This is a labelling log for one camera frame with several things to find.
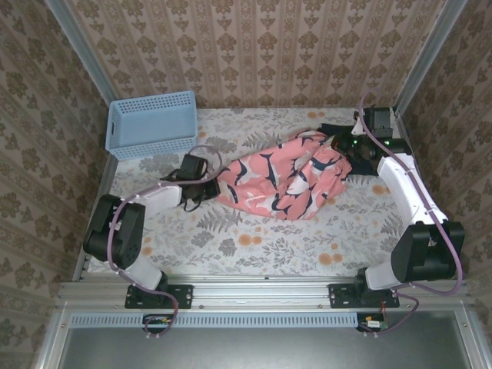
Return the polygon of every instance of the blue plastic basket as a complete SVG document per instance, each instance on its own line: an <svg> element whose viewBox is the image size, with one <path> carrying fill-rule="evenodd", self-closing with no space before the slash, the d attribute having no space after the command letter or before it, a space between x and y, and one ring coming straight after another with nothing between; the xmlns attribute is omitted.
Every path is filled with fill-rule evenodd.
<svg viewBox="0 0 492 369"><path fill-rule="evenodd" d="M106 150L118 160L190 150L197 144L193 91L113 101Z"/></svg>

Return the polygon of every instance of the gray floor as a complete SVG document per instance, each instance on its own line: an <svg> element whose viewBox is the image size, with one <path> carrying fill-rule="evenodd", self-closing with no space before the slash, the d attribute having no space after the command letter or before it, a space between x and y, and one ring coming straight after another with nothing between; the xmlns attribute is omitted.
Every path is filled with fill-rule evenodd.
<svg viewBox="0 0 492 369"><path fill-rule="evenodd" d="M64 369L464 369L470 365L453 314L419 313L395 332L353 328L175 328L159 339L140 329L72 329Z"/></svg>

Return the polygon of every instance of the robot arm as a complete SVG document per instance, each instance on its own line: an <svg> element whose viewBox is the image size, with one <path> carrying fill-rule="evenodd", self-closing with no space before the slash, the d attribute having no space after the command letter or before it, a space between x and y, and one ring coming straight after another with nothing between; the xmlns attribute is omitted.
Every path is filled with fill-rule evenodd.
<svg viewBox="0 0 492 369"><path fill-rule="evenodd" d="M388 118L389 121L389 112L383 114L380 111L380 116ZM458 254L464 240L461 224L449 222L425 189L417 173L414 159L410 155L411 151L404 140L386 137L385 135L391 134L391 130L385 127L377 134L380 136L378 140L384 142L387 148L405 163L408 170L403 169L394 158L384 156L384 152L378 150L372 141L361 136L344 132L338 137L335 136L332 142L332 147L336 147L343 154L347 150L352 150L377 162L377 172L391 190L404 224L405 231L391 253L391 258L382 264L361 269L357 273L353 290L359 305L365 307L380 305L379 291L384 293L388 288L407 282L452 278L456 271L449 247L428 214L421 196L410 179L410 173L417 179L430 209L451 239ZM115 225L111 256L118 268L124 270L133 281L148 290L168 291L169 286L164 272L157 269L140 253L145 217L150 217L166 208L186 204L188 201L199 204L201 201L218 196L220 190L216 179L201 180L205 169L206 160L190 154L185 155L179 170L167 178L162 178L165 181L159 182L158 186L123 207L118 223ZM84 250L100 261L108 260L110 223L120 204L121 199L118 197L109 194L102 196L86 233Z"/></svg>
<svg viewBox="0 0 492 369"><path fill-rule="evenodd" d="M461 223L449 222L446 215L436 206L417 173L414 158L408 154L396 154L396 156L414 174L433 213L443 225L459 254L464 241L464 229ZM408 173L389 157L381 159L377 173L393 195L405 232L391 252L390 260L369 267L365 271L368 288L381 290L405 282L452 278L456 271L453 258Z"/></svg>

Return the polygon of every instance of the shark print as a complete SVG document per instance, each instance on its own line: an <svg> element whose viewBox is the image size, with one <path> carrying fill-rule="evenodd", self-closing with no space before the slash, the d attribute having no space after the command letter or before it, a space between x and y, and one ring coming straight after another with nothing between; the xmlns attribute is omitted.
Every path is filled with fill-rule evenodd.
<svg viewBox="0 0 492 369"><path fill-rule="evenodd" d="M292 159L292 173L288 176L288 179L298 175L299 168L306 164L311 156L313 156L312 153L310 151L306 151L306 153L301 157Z"/></svg>
<svg viewBox="0 0 492 369"><path fill-rule="evenodd" d="M236 190L234 190L234 187L228 184L228 190L231 192L232 198L234 199L234 202L237 204L239 202L238 200L238 194L236 194Z"/></svg>
<svg viewBox="0 0 492 369"><path fill-rule="evenodd" d="M304 209L304 211L302 212L302 214L301 214L301 215L299 215L299 218L302 218L302 216L303 216L304 214L306 214L306 211L308 211L308 209L312 206L313 202L314 202L314 203L316 203L316 201L315 201L315 200L313 200L313 190L314 190L314 187L315 187L315 186L316 186L316 185L315 185L315 184L313 184L311 187L309 187L309 188L308 188L308 190L309 190L309 199L307 200L306 208Z"/></svg>
<svg viewBox="0 0 492 369"><path fill-rule="evenodd" d="M254 171L250 168L249 165L250 158L246 158L244 163L238 160L241 171L239 172L236 180L234 181L234 186L241 185L243 183L248 183L253 178L260 178L261 176L254 173Z"/></svg>
<svg viewBox="0 0 492 369"><path fill-rule="evenodd" d="M317 178L319 178L321 173L323 173L325 169L333 168L334 165L337 163L337 161L341 160L341 158L342 157L340 155L339 158L331 159L328 163L322 163L316 158L311 158L311 163L312 163L311 171Z"/></svg>
<svg viewBox="0 0 492 369"><path fill-rule="evenodd" d="M299 197L299 195L303 194L308 188L309 188L309 181L304 175L304 173L301 172L292 181L291 185L289 186L289 188L286 190L285 193L297 198Z"/></svg>
<svg viewBox="0 0 492 369"><path fill-rule="evenodd" d="M278 183L278 174L275 169L275 166L271 164L270 158L273 154L260 154L262 158L267 159L267 165L268 165L268 175L265 177L265 179L268 179L271 183L272 186L274 186L275 189L277 189L277 183Z"/></svg>
<svg viewBox="0 0 492 369"><path fill-rule="evenodd" d="M273 148L233 161L218 176L217 200L262 217L314 217L326 199L345 191L351 170L343 155L324 144L329 139L304 129Z"/></svg>
<svg viewBox="0 0 492 369"><path fill-rule="evenodd" d="M224 167L224 168L222 168L222 169L221 169L221 172L220 172L218 175L221 175L221 174L222 174L222 173L224 173L225 171L231 171L231 169L230 169L230 168L228 168L228 167Z"/></svg>

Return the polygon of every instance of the aluminum frame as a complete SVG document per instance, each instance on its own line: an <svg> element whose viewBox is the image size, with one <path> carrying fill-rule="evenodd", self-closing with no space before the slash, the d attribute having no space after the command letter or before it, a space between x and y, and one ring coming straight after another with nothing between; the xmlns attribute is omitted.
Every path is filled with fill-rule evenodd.
<svg viewBox="0 0 492 369"><path fill-rule="evenodd" d="M407 79L395 100L394 105L399 114L402 115L405 113L411 99L414 97L424 80L425 75L431 68L440 48L446 41L447 36L450 34L451 29L466 4L467 0L453 0L444 4L434 27L430 31L417 60L412 66L410 73L408 73Z"/></svg>
<svg viewBox="0 0 492 369"><path fill-rule="evenodd" d="M92 206L90 218L92 218L92 215L94 215L94 211L98 205L99 198L102 195L109 193L109 191L111 190L111 185L113 183L113 179L115 178L117 168L118 159L115 156L108 154L108 159L106 160L105 169L102 172L101 183L99 184L98 193L96 194L94 205ZM75 265L74 274L71 279L73 281L79 281L82 272L84 271L84 269L87 269L87 265L88 255L84 252L84 249L81 248L78 254L77 264Z"/></svg>
<svg viewBox="0 0 492 369"><path fill-rule="evenodd" d="M112 101L116 100L117 94L95 53L91 50L84 33L75 21L75 17L72 16L66 1L46 0L46 3L70 41L70 45L77 52L106 105L109 106Z"/></svg>
<svg viewBox="0 0 492 369"><path fill-rule="evenodd" d="M306 313L340 312L331 309L327 286L350 283L351 278L333 277L241 277L241 276L174 276L171 284L193 284L194 300L191 311L200 314L223 313ZM437 289L450 289L454 281L426 283ZM125 309L128 284L117 275L92 275L79 282L61 285L55 313L45 336L36 369L58 368L70 329L71 316L79 312L111 312L126 314L142 312ZM441 297L418 288L408 288L406 294L419 299L419 311L453 311L460 327L460 335L473 369L491 368L492 357L473 304L464 285L458 294ZM413 301L401 299L398 309L409 311ZM347 309L343 311L369 312L377 309ZM171 313L171 310L152 309L145 313Z"/></svg>

